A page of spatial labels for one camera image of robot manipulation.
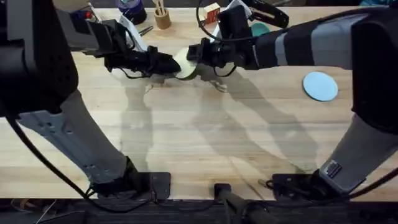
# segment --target wooden table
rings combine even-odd
[[[346,7],[285,7],[291,24],[316,19]],[[138,26],[155,25],[153,10]],[[117,9],[99,9],[103,19],[118,18]],[[199,43],[193,9],[170,9],[173,25],[144,36],[149,45],[175,54]],[[238,69],[222,79],[227,93],[211,83],[212,71],[201,67],[204,80],[128,80],[108,73],[102,59],[73,54],[80,73],[79,89],[91,115],[111,142],[138,170],[172,174],[172,198],[211,198],[213,184],[227,182],[244,198],[273,199],[258,179],[274,173],[311,173],[322,165],[347,130],[351,116],[351,72],[327,67],[280,67],[256,72]],[[311,100],[302,78],[323,71],[336,79],[338,97]],[[0,197],[76,198],[78,195],[47,170],[0,120]],[[63,154],[32,131],[29,137],[62,172],[82,189],[85,175]],[[397,155],[363,184],[393,169]],[[398,179],[358,200],[398,200]]]

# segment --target black clamp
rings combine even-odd
[[[256,12],[252,10],[252,15],[249,18],[250,21],[259,20],[280,28],[286,28],[289,24],[289,16],[271,4],[261,0],[242,0],[242,2],[249,8],[260,11]]]

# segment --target wooden cup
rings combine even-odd
[[[159,12],[157,11],[157,9],[155,10],[156,25],[160,29],[167,29],[172,25],[172,21],[170,20],[169,10],[167,10],[167,9],[164,9],[164,10],[165,10],[165,15],[163,15],[163,16],[159,15]]]

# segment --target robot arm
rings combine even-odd
[[[220,32],[246,40],[203,39],[190,46],[187,58],[212,67],[233,62],[246,70],[333,66],[353,71],[356,115],[331,157],[311,176],[312,186],[304,186],[314,192],[310,199],[322,200],[350,193],[397,150],[398,109],[391,104],[398,72],[397,12],[393,7],[358,9],[253,38],[244,9],[237,6],[220,13]]]
[[[180,70],[171,55],[136,51],[116,21],[95,24],[56,11],[51,0],[0,2],[0,116],[16,119],[62,151],[100,195],[149,191],[148,175],[106,138],[87,111],[71,50],[104,57],[105,65],[146,74]],[[159,181],[170,183],[170,174]],[[167,198],[169,189],[159,190]]]

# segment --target black cable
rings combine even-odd
[[[124,73],[124,75],[125,75],[127,78],[129,78],[129,79],[138,79],[138,78],[146,78],[146,77],[147,77],[147,76],[144,76],[144,75],[141,75],[140,77],[132,77],[132,76],[130,76],[129,74],[127,74],[127,72],[124,71],[123,68],[119,68],[119,67],[116,67],[116,68],[122,70],[122,72]]]
[[[219,42],[238,42],[238,41],[247,41],[247,40],[254,40],[257,37],[245,37],[245,38],[238,38],[238,39],[222,39],[219,37],[214,36],[213,34],[211,34],[210,32],[208,32],[205,27],[203,26],[203,24],[200,22],[200,18],[199,18],[199,8],[202,4],[203,0],[199,0],[198,1],[198,5],[196,7],[196,17],[197,17],[197,22],[199,25],[199,28],[208,36],[211,37],[212,39],[215,39]],[[360,9],[353,9],[353,10],[349,10],[349,11],[345,11],[345,12],[340,12],[334,15],[330,15],[327,16],[323,19],[319,20],[319,23],[325,22],[325,21],[329,21],[332,19],[336,19],[339,17],[344,17],[344,16],[351,16],[351,15],[355,15],[355,14],[367,14],[367,13],[373,13],[373,12],[382,12],[385,11],[387,7],[367,7],[367,8],[360,8]]]
[[[157,200],[154,200],[154,204],[159,206],[160,208],[164,208],[164,209],[175,211],[175,212],[195,213],[195,212],[204,212],[206,210],[209,210],[210,208],[212,208],[217,203],[214,200],[212,200],[211,203],[209,203],[208,205],[206,205],[206,206],[204,206],[202,208],[194,208],[194,209],[182,209],[182,208],[178,208],[178,207],[173,206],[173,205],[163,205],[163,204],[159,203]]]
[[[131,42],[132,42],[131,50],[134,50],[134,49],[136,48],[136,42],[134,41],[134,38],[132,37],[132,34],[131,34],[131,32],[129,31],[129,29],[126,28],[126,32],[129,34],[129,37],[130,37]]]
[[[224,199],[223,205],[225,209],[225,216],[226,216],[226,224],[232,224],[231,214],[229,212],[228,202]]]
[[[33,143],[29,140],[29,138],[26,136],[25,132],[21,129],[19,124],[13,119],[10,115],[6,115],[7,122],[10,124],[11,128],[15,131],[15,133],[18,135],[18,137],[21,139],[21,141],[26,145],[26,147],[33,153],[33,155],[38,158],[40,162],[42,162],[48,169],[50,169],[57,177],[62,179],[66,184],[68,184],[73,190],[75,190],[83,199],[85,199],[90,205],[103,210],[105,212],[110,212],[110,213],[127,213],[131,212],[137,208],[140,208],[150,202],[150,200],[146,200],[145,202],[132,207],[127,210],[113,210],[109,209],[106,207],[103,207],[101,205],[98,205],[96,202],[94,202],[92,199],[90,199],[75,183],[73,183],[67,176],[65,176],[62,172],[60,172],[50,161],[48,161],[43,154],[33,145]]]
[[[216,74],[216,76],[221,77],[221,78],[230,76],[232,73],[235,72],[235,70],[236,70],[236,66],[234,66],[234,67],[231,69],[231,71],[228,72],[226,75],[219,75],[219,74],[217,73],[217,71],[216,71],[216,67],[213,67],[214,74]]]

